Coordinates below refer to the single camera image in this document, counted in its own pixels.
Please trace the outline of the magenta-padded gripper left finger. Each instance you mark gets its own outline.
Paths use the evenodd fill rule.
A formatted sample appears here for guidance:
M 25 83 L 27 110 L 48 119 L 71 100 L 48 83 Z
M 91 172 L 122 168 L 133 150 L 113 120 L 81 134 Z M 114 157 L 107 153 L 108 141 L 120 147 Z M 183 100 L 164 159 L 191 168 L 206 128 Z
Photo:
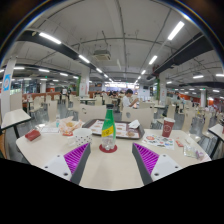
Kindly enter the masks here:
M 57 155 L 43 169 L 72 183 L 79 184 L 90 155 L 90 144 L 81 145 L 65 155 Z

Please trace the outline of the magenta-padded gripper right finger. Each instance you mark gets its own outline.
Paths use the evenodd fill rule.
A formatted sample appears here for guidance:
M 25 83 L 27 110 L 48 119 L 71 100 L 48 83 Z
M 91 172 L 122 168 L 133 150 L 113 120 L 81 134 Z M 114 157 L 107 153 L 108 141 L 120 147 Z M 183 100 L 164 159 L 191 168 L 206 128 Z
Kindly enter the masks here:
M 159 155 L 137 143 L 132 145 L 132 154 L 137 162 L 144 185 L 182 169 L 182 167 L 167 154 Z

